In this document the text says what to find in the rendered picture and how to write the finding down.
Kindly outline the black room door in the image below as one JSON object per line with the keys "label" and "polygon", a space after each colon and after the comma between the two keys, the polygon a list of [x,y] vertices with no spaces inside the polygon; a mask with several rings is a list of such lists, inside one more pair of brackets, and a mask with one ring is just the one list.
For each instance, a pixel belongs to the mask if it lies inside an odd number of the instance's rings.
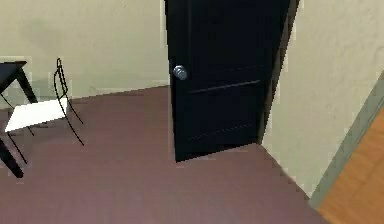
{"label": "black room door", "polygon": [[260,142],[300,0],[164,2],[176,161]]}

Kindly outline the silver round door knob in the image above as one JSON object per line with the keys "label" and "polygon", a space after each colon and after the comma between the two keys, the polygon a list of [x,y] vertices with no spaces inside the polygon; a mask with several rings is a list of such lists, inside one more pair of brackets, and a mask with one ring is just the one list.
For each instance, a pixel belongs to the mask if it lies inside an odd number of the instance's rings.
{"label": "silver round door knob", "polygon": [[185,80],[188,77],[188,72],[182,65],[176,65],[172,73],[179,80]]}

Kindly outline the black table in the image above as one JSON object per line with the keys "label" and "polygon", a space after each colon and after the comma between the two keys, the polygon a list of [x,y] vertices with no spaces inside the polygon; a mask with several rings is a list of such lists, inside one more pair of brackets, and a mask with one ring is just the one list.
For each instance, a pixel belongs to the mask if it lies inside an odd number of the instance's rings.
{"label": "black table", "polygon": [[[0,95],[17,80],[30,103],[36,103],[37,98],[23,70],[26,61],[1,62],[0,63]],[[0,160],[12,172],[16,178],[22,178],[24,173],[15,158],[0,138]]]}

